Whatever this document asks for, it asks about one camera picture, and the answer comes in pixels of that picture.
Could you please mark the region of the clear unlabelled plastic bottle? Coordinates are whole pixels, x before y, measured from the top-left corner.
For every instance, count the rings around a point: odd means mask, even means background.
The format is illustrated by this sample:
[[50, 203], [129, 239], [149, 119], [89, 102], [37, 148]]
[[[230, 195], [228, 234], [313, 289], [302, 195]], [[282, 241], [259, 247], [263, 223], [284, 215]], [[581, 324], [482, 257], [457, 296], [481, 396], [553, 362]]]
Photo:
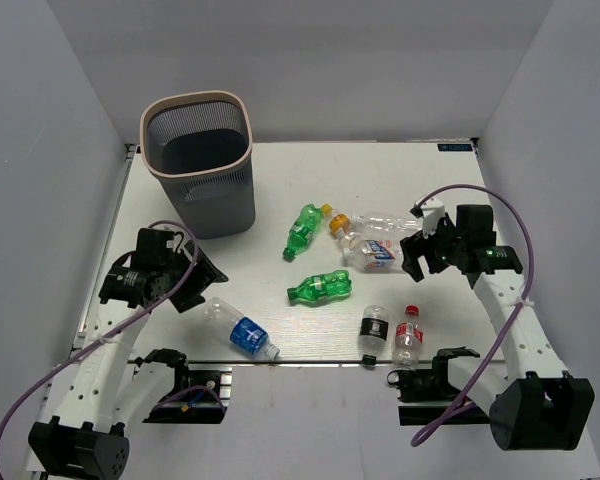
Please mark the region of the clear unlabelled plastic bottle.
[[373, 239], [400, 240], [421, 229], [421, 222], [417, 219], [382, 212], [356, 213], [351, 216], [351, 221], [357, 232]]

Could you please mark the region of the blue orange label bottle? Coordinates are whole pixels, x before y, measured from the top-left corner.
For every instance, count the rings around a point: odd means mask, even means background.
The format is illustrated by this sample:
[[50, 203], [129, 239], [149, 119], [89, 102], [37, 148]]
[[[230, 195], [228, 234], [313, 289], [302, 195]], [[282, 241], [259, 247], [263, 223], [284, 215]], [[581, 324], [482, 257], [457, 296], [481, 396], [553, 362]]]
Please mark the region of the blue orange label bottle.
[[402, 271], [403, 254], [400, 247], [389, 240], [362, 239], [342, 249], [343, 263], [366, 273], [394, 273]]

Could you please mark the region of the blue label water bottle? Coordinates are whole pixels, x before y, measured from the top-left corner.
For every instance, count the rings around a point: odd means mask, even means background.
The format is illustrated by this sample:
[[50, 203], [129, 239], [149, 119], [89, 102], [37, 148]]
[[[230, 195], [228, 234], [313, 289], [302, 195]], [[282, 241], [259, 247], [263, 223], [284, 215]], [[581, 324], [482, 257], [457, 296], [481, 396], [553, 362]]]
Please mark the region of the blue label water bottle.
[[219, 340], [251, 357], [273, 361], [280, 354], [265, 328], [220, 298], [205, 303], [204, 323]]

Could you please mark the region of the green Sprite bottle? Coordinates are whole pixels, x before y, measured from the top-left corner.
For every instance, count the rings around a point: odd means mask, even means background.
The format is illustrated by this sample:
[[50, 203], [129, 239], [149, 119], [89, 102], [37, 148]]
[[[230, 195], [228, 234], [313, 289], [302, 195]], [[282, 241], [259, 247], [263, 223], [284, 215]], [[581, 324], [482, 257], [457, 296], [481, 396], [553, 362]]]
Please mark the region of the green Sprite bottle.
[[323, 214], [319, 207], [312, 203], [302, 207], [289, 229], [286, 246], [282, 252], [284, 260], [291, 262], [307, 250], [322, 220]]
[[313, 274], [295, 287], [287, 289], [292, 303], [317, 304], [326, 300], [348, 297], [352, 292], [352, 281], [347, 270]]

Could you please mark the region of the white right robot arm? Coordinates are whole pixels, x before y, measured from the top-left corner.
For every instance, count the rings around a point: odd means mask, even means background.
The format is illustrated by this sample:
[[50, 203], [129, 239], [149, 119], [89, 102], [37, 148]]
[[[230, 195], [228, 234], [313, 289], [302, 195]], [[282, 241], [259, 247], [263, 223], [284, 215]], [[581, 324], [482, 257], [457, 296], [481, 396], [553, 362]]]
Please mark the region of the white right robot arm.
[[489, 205], [460, 205], [449, 217], [435, 198], [419, 201], [413, 214], [420, 231], [400, 243], [402, 268], [415, 281], [448, 267], [464, 275], [496, 333], [488, 354], [450, 350], [439, 353], [431, 374], [433, 390], [452, 399], [428, 428], [476, 407], [487, 415], [502, 450], [563, 450], [578, 446], [594, 391], [574, 377], [545, 335], [527, 298], [529, 279], [510, 246], [500, 245]]

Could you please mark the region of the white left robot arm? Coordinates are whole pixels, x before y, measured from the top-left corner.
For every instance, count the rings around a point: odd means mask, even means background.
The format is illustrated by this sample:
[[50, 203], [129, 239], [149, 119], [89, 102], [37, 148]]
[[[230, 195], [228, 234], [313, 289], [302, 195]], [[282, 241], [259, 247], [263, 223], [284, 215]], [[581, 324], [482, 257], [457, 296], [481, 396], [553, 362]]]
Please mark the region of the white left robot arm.
[[128, 313], [90, 320], [85, 345], [71, 360], [77, 371], [66, 394], [51, 418], [30, 430], [29, 446], [47, 474], [122, 476], [131, 429], [194, 390], [186, 355], [167, 348], [136, 359], [136, 375], [121, 383], [140, 332], [161, 304], [184, 313], [203, 303], [210, 285], [227, 279], [187, 227], [162, 220], [138, 231], [134, 250], [112, 263], [98, 293], [100, 306]]

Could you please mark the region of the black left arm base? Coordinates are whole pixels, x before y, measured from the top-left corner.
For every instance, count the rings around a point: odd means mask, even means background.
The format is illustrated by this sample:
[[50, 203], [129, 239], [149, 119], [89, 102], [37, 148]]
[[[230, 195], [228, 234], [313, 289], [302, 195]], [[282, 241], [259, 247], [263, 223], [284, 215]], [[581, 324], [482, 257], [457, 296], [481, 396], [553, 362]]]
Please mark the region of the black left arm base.
[[184, 386], [186, 393], [170, 393], [144, 420], [148, 424], [219, 425], [228, 411], [232, 368], [191, 365]]

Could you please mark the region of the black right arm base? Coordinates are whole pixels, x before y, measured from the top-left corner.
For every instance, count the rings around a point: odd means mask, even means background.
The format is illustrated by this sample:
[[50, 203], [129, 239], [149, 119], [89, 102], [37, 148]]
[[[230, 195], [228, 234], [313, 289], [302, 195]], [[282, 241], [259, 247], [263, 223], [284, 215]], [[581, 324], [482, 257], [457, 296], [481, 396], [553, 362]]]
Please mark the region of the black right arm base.
[[459, 390], [441, 380], [433, 369], [393, 370], [387, 385], [398, 391], [401, 426], [424, 426], [444, 412]]

